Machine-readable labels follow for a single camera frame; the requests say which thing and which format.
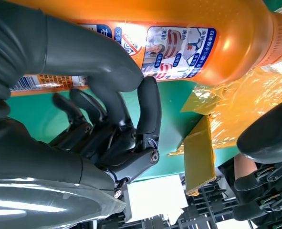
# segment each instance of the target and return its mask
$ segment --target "black robotic finger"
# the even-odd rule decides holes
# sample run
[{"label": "black robotic finger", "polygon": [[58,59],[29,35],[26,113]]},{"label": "black robotic finger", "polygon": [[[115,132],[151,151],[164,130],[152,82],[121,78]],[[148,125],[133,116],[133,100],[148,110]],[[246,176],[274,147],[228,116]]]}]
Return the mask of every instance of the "black robotic finger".
[{"label": "black robotic finger", "polygon": [[234,183],[234,187],[240,192],[255,189],[262,185],[262,183],[256,179],[254,173],[251,173],[245,177],[238,178]]},{"label": "black robotic finger", "polygon": [[91,130],[92,126],[87,122],[81,111],[72,101],[55,93],[53,95],[53,103],[56,107],[66,112],[68,115],[69,125],[67,129],[50,141],[50,146],[69,151]]},{"label": "black robotic finger", "polygon": [[78,152],[82,157],[88,158],[93,164],[97,163],[99,155],[107,150],[108,143],[112,136],[113,129],[108,124],[94,128],[96,130],[72,148],[72,151]]},{"label": "black robotic finger", "polygon": [[161,126],[162,108],[160,92],[154,77],[145,77],[137,88],[140,116],[136,128],[137,140],[142,149],[158,149]]},{"label": "black robotic finger", "polygon": [[255,219],[265,214],[267,214],[267,212],[264,209],[261,209],[256,201],[239,205],[233,210],[233,217],[237,221]]},{"label": "black robotic finger", "polygon": [[158,145],[161,125],[159,89],[153,77],[145,77],[138,88],[140,118],[136,129],[136,146],[118,155],[108,168],[115,181],[131,183],[159,161]]},{"label": "black robotic finger", "polygon": [[133,128],[125,102],[119,92],[109,90],[91,78],[88,78],[88,84],[91,91],[106,106],[111,124],[118,126],[120,130]]},{"label": "black robotic finger", "polygon": [[79,89],[72,89],[69,96],[78,107],[85,110],[93,125],[103,122],[107,118],[106,110],[90,94]]},{"label": "black robotic finger", "polygon": [[282,162],[282,103],[246,128],[237,145],[240,152],[256,162]]},{"label": "black robotic finger", "polygon": [[58,93],[54,93],[53,95],[53,103],[54,106],[66,112],[71,125],[78,126],[80,123],[86,122],[86,119],[81,111],[69,99]]},{"label": "black robotic finger", "polygon": [[99,162],[105,165],[113,165],[115,158],[121,156],[123,152],[132,149],[136,145],[135,134],[136,130],[130,128],[115,136],[115,140],[111,139],[107,150],[100,156]]}]

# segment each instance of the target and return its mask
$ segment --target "shiny gray surface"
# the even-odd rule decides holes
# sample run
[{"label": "shiny gray surface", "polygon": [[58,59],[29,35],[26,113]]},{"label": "shiny gray surface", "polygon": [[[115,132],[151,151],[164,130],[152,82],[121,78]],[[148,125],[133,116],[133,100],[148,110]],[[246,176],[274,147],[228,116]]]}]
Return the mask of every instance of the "shiny gray surface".
[{"label": "shiny gray surface", "polygon": [[125,206],[84,185],[0,175],[0,229],[68,229]]}]

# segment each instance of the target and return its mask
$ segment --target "black plastic part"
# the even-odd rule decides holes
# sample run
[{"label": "black plastic part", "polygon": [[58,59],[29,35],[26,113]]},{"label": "black plastic part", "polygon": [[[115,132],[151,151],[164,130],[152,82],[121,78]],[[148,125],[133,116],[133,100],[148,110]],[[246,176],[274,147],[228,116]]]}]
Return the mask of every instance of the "black plastic part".
[{"label": "black plastic part", "polygon": [[87,165],[81,173],[79,155],[40,144],[23,124],[5,119],[10,109],[3,100],[28,73],[88,75],[107,90],[121,92],[133,91],[143,79],[141,70],[116,41],[40,10],[0,0],[0,174],[68,183],[79,183],[87,176]]},{"label": "black plastic part", "polygon": [[82,161],[78,155],[35,141],[22,123],[12,119],[4,122],[9,128],[0,138],[0,174],[73,184],[80,182]]},{"label": "black plastic part", "polygon": [[280,179],[280,177],[282,177],[282,166],[270,173],[269,175],[268,175],[267,176],[267,181],[275,182],[275,181]]},{"label": "black plastic part", "polygon": [[282,219],[271,222],[265,222],[265,225],[258,227],[258,229],[282,229]]},{"label": "black plastic part", "polygon": [[70,91],[70,99],[78,107],[85,110],[93,125],[102,122],[107,118],[107,113],[105,109],[90,94],[79,89],[72,89]]},{"label": "black plastic part", "polygon": [[87,159],[82,159],[82,173],[80,184],[100,190],[114,191],[114,181],[108,174],[98,169]]},{"label": "black plastic part", "polygon": [[79,223],[72,229],[94,229],[93,222]]},{"label": "black plastic part", "polygon": [[64,130],[49,143],[50,146],[62,150],[72,150],[90,130],[89,123],[81,124],[73,130]]},{"label": "black plastic part", "polygon": [[[155,162],[151,161],[152,153],[157,153],[158,159]],[[114,166],[108,166],[108,168],[115,176],[117,181],[125,178],[128,179],[130,184],[149,168],[157,164],[159,161],[159,154],[156,149],[147,149],[140,153],[129,153],[122,158],[116,158]]]},{"label": "black plastic part", "polygon": [[80,145],[77,145],[72,150],[79,152],[82,157],[91,159],[94,154],[99,152],[102,145],[105,145],[102,150],[106,150],[108,144],[107,141],[112,134],[112,127],[110,125],[106,125],[95,132],[95,134],[92,134],[91,136],[84,139],[81,142]]},{"label": "black plastic part", "polygon": [[110,123],[116,126],[133,127],[129,112],[119,92],[108,90],[105,85],[89,79],[89,86],[106,108]]},{"label": "black plastic part", "polygon": [[246,129],[237,145],[241,153],[259,163],[282,162],[282,103]]},{"label": "black plastic part", "polygon": [[66,112],[68,115],[69,122],[71,124],[79,125],[80,123],[86,122],[81,111],[76,107],[72,100],[58,93],[54,93],[52,100],[54,106]]},{"label": "black plastic part", "polygon": [[239,205],[233,210],[233,217],[237,221],[255,219],[265,214],[267,213],[263,209],[260,209],[258,203],[256,201],[244,205]]},{"label": "black plastic part", "polygon": [[126,151],[133,148],[136,144],[136,139],[133,138],[135,133],[136,131],[134,128],[130,128],[121,133],[118,137],[115,137],[114,142],[112,142],[110,148],[107,149],[99,158],[99,162],[106,164],[106,162],[105,160],[112,161],[117,156],[122,155]]},{"label": "black plastic part", "polygon": [[162,108],[160,92],[155,78],[148,76],[138,87],[137,96],[141,114],[137,124],[137,135],[160,135]]},{"label": "black plastic part", "polygon": [[245,177],[240,177],[234,183],[234,187],[240,192],[248,191],[262,185],[262,183],[259,183],[258,180],[256,180],[254,173],[251,173]]}]

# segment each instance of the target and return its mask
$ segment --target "orange liquid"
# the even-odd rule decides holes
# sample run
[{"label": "orange liquid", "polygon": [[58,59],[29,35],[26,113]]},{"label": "orange liquid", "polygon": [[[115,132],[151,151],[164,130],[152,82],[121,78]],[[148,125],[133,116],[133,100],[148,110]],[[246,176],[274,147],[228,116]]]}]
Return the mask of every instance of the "orange liquid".
[{"label": "orange liquid", "polygon": [[[150,26],[214,28],[217,37],[205,64],[191,80],[216,85],[240,78],[268,52],[274,34],[272,13],[262,0],[11,0],[75,22],[137,23]],[[145,48],[133,58],[140,67]]]}]

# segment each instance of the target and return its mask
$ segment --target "bottle cap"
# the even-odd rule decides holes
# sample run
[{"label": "bottle cap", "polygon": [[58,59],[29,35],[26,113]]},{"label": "bottle cap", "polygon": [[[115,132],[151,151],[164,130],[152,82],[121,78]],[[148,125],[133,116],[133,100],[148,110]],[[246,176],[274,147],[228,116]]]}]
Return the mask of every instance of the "bottle cap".
[{"label": "bottle cap", "polygon": [[282,58],[282,14],[274,12],[271,16],[274,34],[268,52],[257,66],[273,64]]}]

